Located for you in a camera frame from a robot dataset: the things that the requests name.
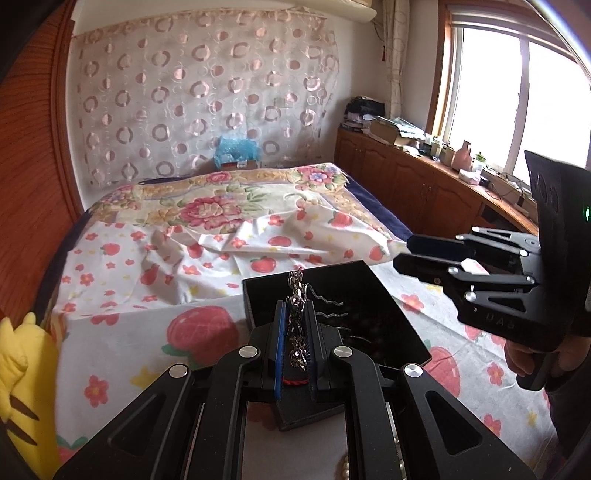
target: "bed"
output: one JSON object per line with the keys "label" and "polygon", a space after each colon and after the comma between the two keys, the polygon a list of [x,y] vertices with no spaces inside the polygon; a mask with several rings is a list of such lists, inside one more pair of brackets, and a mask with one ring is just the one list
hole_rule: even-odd
{"label": "bed", "polygon": [[[352,260],[401,306],[441,384],[537,472],[553,451],[547,400],[517,386],[504,341],[395,272],[411,232],[333,164],[120,187],[78,228],[47,321],[62,462],[170,365],[204,367],[247,341],[242,279]],[[332,480],[345,454],[343,416],[279,432],[270,406],[249,406],[243,479]]]}

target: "red string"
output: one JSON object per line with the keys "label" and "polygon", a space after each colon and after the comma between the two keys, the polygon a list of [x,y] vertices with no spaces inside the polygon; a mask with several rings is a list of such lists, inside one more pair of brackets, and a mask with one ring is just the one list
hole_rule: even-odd
{"label": "red string", "polygon": [[286,380],[283,379],[283,384],[287,385],[288,387],[296,387],[298,385],[306,385],[308,383],[307,380]]}

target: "sheer curtain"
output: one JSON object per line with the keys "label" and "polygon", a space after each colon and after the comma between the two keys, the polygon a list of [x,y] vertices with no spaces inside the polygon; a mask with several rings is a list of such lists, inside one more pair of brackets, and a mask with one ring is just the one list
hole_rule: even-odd
{"label": "sheer curtain", "polygon": [[389,95],[386,115],[402,116],[401,78],[408,43],[409,0],[384,0],[384,43]]}

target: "yellow plush toy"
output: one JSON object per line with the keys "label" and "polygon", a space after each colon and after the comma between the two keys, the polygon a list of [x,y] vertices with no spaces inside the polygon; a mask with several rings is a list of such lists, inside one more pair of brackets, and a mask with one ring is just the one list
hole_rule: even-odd
{"label": "yellow plush toy", "polygon": [[0,419],[33,472],[50,480],[60,466],[56,442],[57,348],[28,313],[12,329],[0,322]]}

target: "patterned curtain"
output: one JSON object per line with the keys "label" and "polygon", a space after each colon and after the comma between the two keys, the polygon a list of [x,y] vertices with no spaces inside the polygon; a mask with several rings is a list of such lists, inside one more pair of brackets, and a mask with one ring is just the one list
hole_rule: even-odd
{"label": "patterned curtain", "polygon": [[74,161],[94,186],[208,173],[220,137],[265,166],[314,163],[339,71],[335,33],[293,10],[132,20],[73,40]]}
{"label": "patterned curtain", "polygon": [[390,94],[386,98],[386,115],[402,116],[401,78],[406,61],[408,43],[408,0],[384,0],[384,42],[386,45],[386,69]]}

